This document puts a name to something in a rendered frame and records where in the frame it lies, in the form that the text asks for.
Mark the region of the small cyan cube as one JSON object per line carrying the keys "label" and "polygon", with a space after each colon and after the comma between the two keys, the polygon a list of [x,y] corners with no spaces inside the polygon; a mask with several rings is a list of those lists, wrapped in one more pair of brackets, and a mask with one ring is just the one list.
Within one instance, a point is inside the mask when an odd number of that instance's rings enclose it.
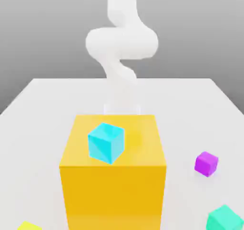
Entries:
{"label": "small cyan cube", "polygon": [[88,134],[89,157],[112,165],[125,150],[125,130],[107,123]]}

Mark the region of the small yellow cube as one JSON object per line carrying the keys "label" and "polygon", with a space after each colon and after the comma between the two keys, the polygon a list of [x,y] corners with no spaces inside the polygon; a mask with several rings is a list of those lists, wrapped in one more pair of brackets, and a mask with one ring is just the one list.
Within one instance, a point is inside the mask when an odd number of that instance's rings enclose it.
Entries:
{"label": "small yellow cube", "polygon": [[42,230],[42,227],[39,227],[33,223],[30,223],[28,221],[24,221],[17,230]]}

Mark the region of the small purple cube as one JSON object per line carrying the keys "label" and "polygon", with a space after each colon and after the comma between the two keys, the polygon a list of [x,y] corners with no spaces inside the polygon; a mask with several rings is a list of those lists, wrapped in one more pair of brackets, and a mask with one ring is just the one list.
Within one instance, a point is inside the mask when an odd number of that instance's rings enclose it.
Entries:
{"label": "small purple cube", "polygon": [[204,151],[196,158],[194,170],[209,177],[216,171],[218,160],[217,156]]}

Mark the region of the small turquoise cube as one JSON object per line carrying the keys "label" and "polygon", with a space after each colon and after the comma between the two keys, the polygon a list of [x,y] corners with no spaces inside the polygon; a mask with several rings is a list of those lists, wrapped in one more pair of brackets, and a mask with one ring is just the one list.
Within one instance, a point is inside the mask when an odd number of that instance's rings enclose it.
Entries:
{"label": "small turquoise cube", "polygon": [[227,205],[208,214],[206,230],[243,230],[244,220]]}

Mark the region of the large orange box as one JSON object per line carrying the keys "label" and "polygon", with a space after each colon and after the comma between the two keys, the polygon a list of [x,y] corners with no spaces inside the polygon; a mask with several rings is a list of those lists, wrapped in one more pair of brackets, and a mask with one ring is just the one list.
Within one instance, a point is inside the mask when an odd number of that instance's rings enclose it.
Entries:
{"label": "large orange box", "polygon": [[[125,130],[113,164],[89,156],[88,134]],[[160,230],[166,160],[153,115],[78,115],[60,165],[69,230]]]}

